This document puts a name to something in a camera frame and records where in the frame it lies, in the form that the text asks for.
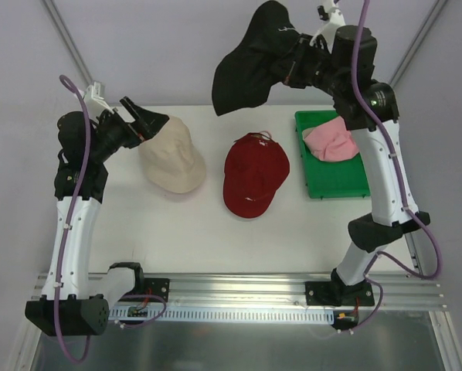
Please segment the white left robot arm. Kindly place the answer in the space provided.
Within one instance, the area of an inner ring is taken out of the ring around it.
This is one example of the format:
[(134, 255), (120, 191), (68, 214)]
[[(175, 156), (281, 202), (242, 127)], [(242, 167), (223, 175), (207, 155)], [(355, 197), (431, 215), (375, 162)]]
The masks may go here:
[(128, 97), (121, 104), (131, 121), (109, 109), (93, 118), (72, 111), (57, 121), (61, 149), (54, 180), (53, 256), (39, 299), (25, 305), (26, 318), (47, 336), (101, 335), (120, 299), (136, 301), (146, 292), (143, 270), (135, 262), (114, 263), (98, 284), (89, 282), (93, 229), (108, 178), (105, 162), (120, 148), (151, 140), (170, 120)]

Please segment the cream beige baseball cap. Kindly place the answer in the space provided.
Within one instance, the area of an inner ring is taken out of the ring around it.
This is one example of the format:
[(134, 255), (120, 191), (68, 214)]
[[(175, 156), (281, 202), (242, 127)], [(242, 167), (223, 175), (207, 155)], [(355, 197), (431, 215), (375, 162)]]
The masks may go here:
[(191, 192), (206, 178), (205, 160), (178, 117), (169, 116), (162, 129), (138, 147), (138, 153), (145, 178), (169, 192)]

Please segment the black baseball cap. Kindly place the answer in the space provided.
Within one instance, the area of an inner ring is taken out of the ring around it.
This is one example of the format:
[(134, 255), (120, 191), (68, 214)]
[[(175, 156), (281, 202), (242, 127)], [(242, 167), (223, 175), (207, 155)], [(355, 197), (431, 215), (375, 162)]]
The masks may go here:
[(211, 94), (216, 114), (265, 104), (271, 87), (286, 77), (274, 72), (274, 65), (289, 58), (299, 38), (284, 5), (278, 1), (260, 5), (239, 45), (216, 67)]

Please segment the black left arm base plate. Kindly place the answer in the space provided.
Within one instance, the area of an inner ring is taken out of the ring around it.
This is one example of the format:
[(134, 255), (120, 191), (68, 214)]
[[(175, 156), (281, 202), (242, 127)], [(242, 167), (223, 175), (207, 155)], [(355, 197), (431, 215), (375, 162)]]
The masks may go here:
[(142, 286), (142, 293), (155, 295), (168, 301), (170, 283), (169, 278), (146, 277)]

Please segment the red baseball cap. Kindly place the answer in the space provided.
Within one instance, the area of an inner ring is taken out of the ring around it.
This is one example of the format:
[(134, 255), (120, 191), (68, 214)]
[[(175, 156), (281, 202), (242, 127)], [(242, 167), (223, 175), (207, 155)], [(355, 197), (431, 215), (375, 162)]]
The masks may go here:
[(223, 201), (244, 219), (263, 215), (290, 173), (282, 147), (251, 133), (235, 140), (224, 164)]

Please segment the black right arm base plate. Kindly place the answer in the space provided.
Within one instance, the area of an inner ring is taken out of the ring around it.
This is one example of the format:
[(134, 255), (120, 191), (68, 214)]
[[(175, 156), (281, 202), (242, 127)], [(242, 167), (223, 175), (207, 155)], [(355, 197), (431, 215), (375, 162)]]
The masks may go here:
[(372, 307), (375, 305), (372, 286), (367, 281), (353, 286), (334, 281), (306, 281), (305, 296), (308, 306)]

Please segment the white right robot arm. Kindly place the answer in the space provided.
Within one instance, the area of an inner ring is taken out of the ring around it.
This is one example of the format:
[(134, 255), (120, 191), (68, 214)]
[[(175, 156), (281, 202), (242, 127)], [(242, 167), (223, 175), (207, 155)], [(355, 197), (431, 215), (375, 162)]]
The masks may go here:
[(387, 84), (373, 79), (377, 41), (367, 28), (342, 26), (329, 46), (323, 36), (299, 35), (272, 66), (285, 85), (330, 95), (361, 155), (372, 211), (348, 224), (350, 246), (327, 281), (306, 283), (309, 305), (370, 306), (366, 278), (391, 243), (430, 223), (414, 203), (399, 149), (399, 109)]

